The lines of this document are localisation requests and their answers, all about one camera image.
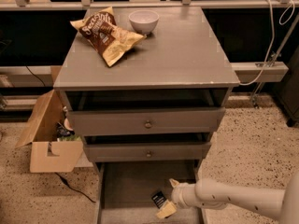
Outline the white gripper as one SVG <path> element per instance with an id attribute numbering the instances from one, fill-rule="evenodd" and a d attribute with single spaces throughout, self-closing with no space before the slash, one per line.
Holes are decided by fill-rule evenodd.
<path id="1" fill-rule="evenodd" d="M 179 208 L 195 207 L 197 197 L 195 195 L 195 185 L 188 183 L 179 183 L 177 180 L 170 178 L 170 185 L 173 188 L 171 193 L 171 201 L 166 200 L 156 214 L 159 219 L 167 218 L 177 212 Z"/>

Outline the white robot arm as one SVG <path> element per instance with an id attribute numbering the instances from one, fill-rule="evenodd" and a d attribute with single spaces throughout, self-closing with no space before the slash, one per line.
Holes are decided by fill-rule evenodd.
<path id="1" fill-rule="evenodd" d="M 177 210 L 191 207 L 223 209 L 232 204 L 279 224 L 299 224 L 299 173 L 293 175 L 285 189 L 260 189 L 231 186 L 203 178 L 196 183 L 179 183 L 170 178 L 171 200 L 157 191 L 151 199 L 158 207 L 157 218 L 167 218 Z"/>

